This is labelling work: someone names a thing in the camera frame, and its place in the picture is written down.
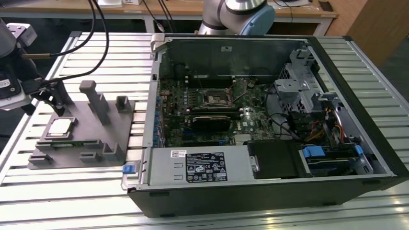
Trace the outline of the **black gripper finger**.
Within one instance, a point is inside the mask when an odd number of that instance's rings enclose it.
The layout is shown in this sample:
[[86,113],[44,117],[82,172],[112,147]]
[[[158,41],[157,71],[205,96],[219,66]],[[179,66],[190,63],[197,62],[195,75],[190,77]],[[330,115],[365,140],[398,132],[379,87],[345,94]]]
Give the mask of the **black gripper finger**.
[[33,115],[36,106],[32,104],[32,101],[21,101],[20,109],[24,111],[26,115]]
[[33,97],[48,104],[57,115],[64,115],[65,105],[73,103],[62,81],[49,83],[45,80],[38,80],[34,84]]

